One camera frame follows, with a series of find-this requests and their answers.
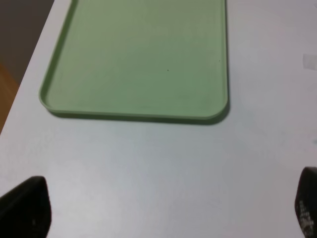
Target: white sticker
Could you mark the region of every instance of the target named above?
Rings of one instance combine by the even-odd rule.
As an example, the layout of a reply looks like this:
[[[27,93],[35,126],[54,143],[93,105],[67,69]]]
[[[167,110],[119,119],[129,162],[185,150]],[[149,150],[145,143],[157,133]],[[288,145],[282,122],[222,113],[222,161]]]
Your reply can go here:
[[[303,66],[304,66],[304,69],[317,71],[317,56],[304,54]]]

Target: wooden floor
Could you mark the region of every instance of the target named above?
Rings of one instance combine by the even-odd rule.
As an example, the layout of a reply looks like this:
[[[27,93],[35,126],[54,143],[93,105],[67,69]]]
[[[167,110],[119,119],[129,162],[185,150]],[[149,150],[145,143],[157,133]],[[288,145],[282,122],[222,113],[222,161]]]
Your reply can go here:
[[[9,114],[19,85],[0,64],[0,133]]]

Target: black object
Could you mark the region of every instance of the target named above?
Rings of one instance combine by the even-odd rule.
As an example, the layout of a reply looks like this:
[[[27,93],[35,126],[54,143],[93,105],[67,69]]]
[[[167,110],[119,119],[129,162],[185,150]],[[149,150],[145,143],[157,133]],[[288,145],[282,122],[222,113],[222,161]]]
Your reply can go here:
[[[299,180],[295,212],[305,238],[317,238],[317,168],[306,167]]]
[[[44,177],[31,177],[0,198],[1,238],[45,238],[51,220]]]

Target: green tray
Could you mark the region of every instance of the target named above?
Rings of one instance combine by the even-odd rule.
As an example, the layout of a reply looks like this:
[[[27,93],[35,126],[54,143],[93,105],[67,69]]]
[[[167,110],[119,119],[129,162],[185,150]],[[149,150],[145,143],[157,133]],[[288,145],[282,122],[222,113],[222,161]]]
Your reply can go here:
[[[225,0],[73,0],[40,89],[57,115],[207,120],[227,105]]]

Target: table surface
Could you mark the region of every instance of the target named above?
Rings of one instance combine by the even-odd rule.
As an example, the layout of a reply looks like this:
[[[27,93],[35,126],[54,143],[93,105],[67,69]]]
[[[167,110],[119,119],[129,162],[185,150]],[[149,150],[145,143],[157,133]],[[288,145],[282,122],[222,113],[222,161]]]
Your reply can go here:
[[[215,125],[61,119],[38,91],[70,0],[55,0],[0,136],[0,195],[46,177],[49,238],[302,237],[317,165],[316,0],[227,0],[230,103]]]

